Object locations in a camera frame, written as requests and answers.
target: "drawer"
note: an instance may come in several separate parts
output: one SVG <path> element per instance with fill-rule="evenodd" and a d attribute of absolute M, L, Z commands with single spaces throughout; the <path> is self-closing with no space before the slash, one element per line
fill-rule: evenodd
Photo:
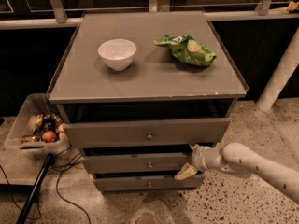
<path fill-rule="evenodd" d="M 64 124 L 77 148 L 220 142 L 230 118 L 166 119 Z"/>
<path fill-rule="evenodd" d="M 189 156 L 183 153 L 133 154 L 82 157 L 86 171 L 93 173 L 152 172 L 180 170 Z"/>
<path fill-rule="evenodd" d="M 94 184 L 100 191 L 132 191 L 151 189 L 194 189 L 199 187 L 204 175 L 195 175 L 177 181 L 172 175 L 147 175 L 130 177 L 97 178 Z"/>

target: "bottom drawer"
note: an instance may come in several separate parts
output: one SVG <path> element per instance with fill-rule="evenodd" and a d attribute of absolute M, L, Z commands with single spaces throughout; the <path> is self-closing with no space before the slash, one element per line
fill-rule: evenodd
<path fill-rule="evenodd" d="M 199 174 L 182 181 L 174 179 L 174 175 L 141 175 L 125 177 L 100 177 L 94 180 L 99 191 L 133 191 L 152 189 L 194 189 L 199 187 L 204 175 Z"/>

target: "top drawer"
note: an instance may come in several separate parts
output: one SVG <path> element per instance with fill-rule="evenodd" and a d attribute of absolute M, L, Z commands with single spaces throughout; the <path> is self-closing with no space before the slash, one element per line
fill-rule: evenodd
<path fill-rule="evenodd" d="M 78 148 L 219 142 L 230 118 L 166 119 L 64 124 Z"/>

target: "white pole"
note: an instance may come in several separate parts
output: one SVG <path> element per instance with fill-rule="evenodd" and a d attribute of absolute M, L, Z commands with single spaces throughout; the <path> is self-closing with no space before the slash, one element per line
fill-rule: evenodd
<path fill-rule="evenodd" d="M 272 104 L 276 101 L 282 89 L 292 76 L 299 65 L 299 28 L 292 38 L 289 46 L 284 52 L 278 67 L 274 71 L 262 95 L 257 101 L 257 106 L 262 111 L 267 112 L 271 109 Z"/>

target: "snack bag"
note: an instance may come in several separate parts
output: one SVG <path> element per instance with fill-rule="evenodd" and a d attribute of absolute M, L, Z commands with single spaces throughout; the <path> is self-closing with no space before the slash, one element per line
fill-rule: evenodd
<path fill-rule="evenodd" d="M 168 46 L 172 55 L 182 63 L 209 66 L 216 58 L 213 50 L 203 46 L 189 35 L 178 37 L 165 35 L 160 39 L 154 40 L 154 44 L 157 46 Z"/>

